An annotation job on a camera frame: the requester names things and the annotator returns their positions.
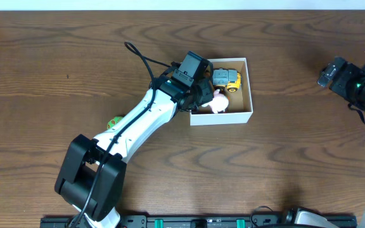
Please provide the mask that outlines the pink white pig toy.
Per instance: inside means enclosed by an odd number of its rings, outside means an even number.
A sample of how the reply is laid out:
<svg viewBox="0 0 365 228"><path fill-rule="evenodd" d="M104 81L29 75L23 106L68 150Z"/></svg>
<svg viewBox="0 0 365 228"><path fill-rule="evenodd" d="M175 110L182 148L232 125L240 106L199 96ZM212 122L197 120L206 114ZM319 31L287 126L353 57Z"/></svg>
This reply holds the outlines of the pink white pig toy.
<svg viewBox="0 0 365 228"><path fill-rule="evenodd" d="M216 89L213 95L213 99L210 102L203 104L202 107L209 106L214 114L225 111L229 106L228 98L223 93L221 93L220 89Z"/></svg>

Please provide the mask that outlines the yellow grey toy truck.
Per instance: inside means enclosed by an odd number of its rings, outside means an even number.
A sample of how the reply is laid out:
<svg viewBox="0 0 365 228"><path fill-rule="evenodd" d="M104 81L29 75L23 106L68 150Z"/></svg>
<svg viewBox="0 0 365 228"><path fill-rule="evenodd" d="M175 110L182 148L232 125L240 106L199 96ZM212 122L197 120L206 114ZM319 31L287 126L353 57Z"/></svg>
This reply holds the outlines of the yellow grey toy truck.
<svg viewBox="0 0 365 228"><path fill-rule="evenodd" d="M215 89L236 92L241 87L241 73L232 69L216 69L213 71L212 84Z"/></svg>

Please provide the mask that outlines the green polyhedral dice ball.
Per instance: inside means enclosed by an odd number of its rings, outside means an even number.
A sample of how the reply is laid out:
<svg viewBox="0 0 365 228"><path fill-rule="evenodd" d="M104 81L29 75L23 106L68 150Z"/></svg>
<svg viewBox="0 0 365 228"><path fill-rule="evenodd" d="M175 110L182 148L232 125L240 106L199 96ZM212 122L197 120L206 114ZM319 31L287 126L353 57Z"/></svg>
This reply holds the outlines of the green polyhedral dice ball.
<svg viewBox="0 0 365 228"><path fill-rule="evenodd" d="M123 117L120 117L120 116L116 116L116 117L113 117L106 125L106 128L107 129L111 129L112 127L114 127L116 124L118 124L121 119L123 119Z"/></svg>

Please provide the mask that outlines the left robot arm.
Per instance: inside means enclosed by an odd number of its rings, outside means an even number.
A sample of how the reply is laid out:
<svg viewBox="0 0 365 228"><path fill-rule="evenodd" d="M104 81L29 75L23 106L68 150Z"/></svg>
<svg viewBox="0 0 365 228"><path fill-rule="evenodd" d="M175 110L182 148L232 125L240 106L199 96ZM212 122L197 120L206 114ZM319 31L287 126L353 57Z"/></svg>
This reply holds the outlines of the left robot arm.
<svg viewBox="0 0 365 228"><path fill-rule="evenodd" d="M120 122L92 139L80 134L70 143L54 190L79 210L67 227L116 227L115 209L124 185L127 162L138 148L179 111L210 102L209 79L183 84L161 76Z"/></svg>

